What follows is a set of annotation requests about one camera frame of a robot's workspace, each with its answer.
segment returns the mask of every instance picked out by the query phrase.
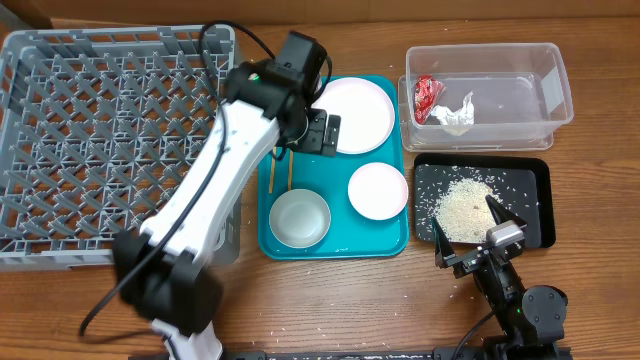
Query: pile of white grains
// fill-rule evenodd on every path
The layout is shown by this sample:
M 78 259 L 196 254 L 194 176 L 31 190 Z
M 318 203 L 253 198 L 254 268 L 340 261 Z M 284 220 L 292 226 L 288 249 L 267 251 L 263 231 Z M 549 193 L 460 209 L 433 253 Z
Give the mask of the pile of white grains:
M 449 191 L 437 200 L 434 214 L 451 242 L 483 243 L 486 232 L 496 226 L 485 196 L 493 189 L 479 181 L 462 179 L 452 182 Z

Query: black baking pan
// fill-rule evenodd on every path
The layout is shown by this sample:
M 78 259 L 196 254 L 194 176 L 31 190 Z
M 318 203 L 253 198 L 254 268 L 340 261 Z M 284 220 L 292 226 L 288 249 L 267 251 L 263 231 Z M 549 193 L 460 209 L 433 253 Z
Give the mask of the black baking pan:
M 544 161 L 435 153 L 420 154 L 414 161 L 413 225 L 419 239 L 434 240 L 429 219 L 434 200 L 444 195 L 453 181 L 469 177 L 482 182 L 490 179 L 485 183 L 500 194 L 503 205 L 527 221 L 528 248 L 548 248 L 556 242 L 551 177 Z

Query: dish rack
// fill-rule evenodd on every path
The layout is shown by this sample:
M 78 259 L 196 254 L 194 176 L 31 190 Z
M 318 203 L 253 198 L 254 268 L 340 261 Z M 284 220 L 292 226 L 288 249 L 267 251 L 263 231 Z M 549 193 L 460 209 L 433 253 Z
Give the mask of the dish rack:
M 171 197 L 239 61 L 219 25 L 17 31 L 0 54 L 0 271 L 111 264 L 111 242 Z M 237 256 L 236 204 L 218 248 Z

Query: black tray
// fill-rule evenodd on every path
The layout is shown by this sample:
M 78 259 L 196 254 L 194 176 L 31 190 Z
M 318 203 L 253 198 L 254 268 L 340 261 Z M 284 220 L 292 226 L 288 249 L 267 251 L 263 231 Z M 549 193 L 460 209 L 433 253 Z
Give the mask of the black tray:
M 416 231 L 418 238 L 421 240 L 432 241 L 433 233 L 431 233 L 430 221 L 425 221 L 424 213 L 420 214 L 422 211 L 421 209 L 424 208 L 418 208 L 421 204 L 420 199 L 424 196 L 425 192 L 425 174 L 424 170 L 419 170 L 420 165 L 433 165 L 436 166 L 436 168 L 438 166 L 443 167 L 438 168 L 439 170 L 437 174 L 442 172 L 442 174 L 439 175 L 440 178 L 434 179 L 434 176 L 437 176 L 436 173 L 428 175 L 429 181 L 437 181 L 438 184 L 442 184 L 442 194 L 446 193 L 448 183 L 454 179 L 453 176 L 449 175 L 445 167 L 453 166 L 460 168 L 473 167 L 475 168 L 474 170 L 468 171 L 474 174 L 476 173 L 476 170 L 479 170 L 478 173 L 484 174 L 485 176 L 495 175 L 496 182 L 488 185 L 491 185 L 494 189 L 496 189 L 496 186 L 499 187 L 496 191 L 501 192 L 501 198 L 504 200 L 503 204 L 505 205 L 513 200 L 509 198 L 509 196 L 513 194 L 506 190 L 507 186 L 509 186 L 510 190 L 512 190 L 512 186 L 517 186 L 520 189 L 525 190 L 529 189 L 526 190 L 529 191 L 527 194 L 527 201 L 530 201 L 532 205 L 527 207 L 526 211 L 528 213 L 519 214 L 528 222 L 529 225 L 525 245 L 529 248 L 548 248 L 556 242 L 556 229 L 553 219 L 553 201 L 551 198 L 551 177 L 549 174 L 549 167 L 544 161 L 535 158 L 523 157 L 431 153 L 420 154 L 414 161 L 414 230 Z M 507 176 L 504 176 L 501 180 L 497 180 L 497 178 L 502 177 L 503 174 L 507 174 Z M 525 212 L 524 208 L 520 207 L 519 209 L 521 212 Z

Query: wooden table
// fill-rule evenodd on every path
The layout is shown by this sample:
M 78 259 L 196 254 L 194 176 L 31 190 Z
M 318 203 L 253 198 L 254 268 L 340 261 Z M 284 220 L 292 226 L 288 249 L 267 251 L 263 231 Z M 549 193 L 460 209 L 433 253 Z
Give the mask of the wooden table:
M 290 26 L 255 27 L 273 49 Z M 640 19 L 447 21 L 308 25 L 336 74 L 382 74 L 396 82 L 411 46 L 553 42 L 569 74 L 575 118 L 540 157 L 551 168 L 558 241 L 515 267 L 525 286 L 569 296 L 563 346 L 576 359 L 640 355 Z M 248 40 L 248 59 L 263 58 Z M 411 182 L 415 154 L 405 153 Z M 257 178 L 243 196 L 242 250 L 213 271 L 226 283 L 215 330 L 231 350 L 421 350 L 456 344 L 489 308 L 472 278 L 436 268 L 433 245 L 412 236 L 395 258 L 276 262 L 259 249 Z M 114 285 L 111 268 L 0 274 L 0 358 L 126 359 L 163 350 L 157 336 L 86 344 L 77 328 Z M 91 339 L 147 329 L 119 300 L 89 328 Z M 473 338 L 496 334 L 491 321 Z

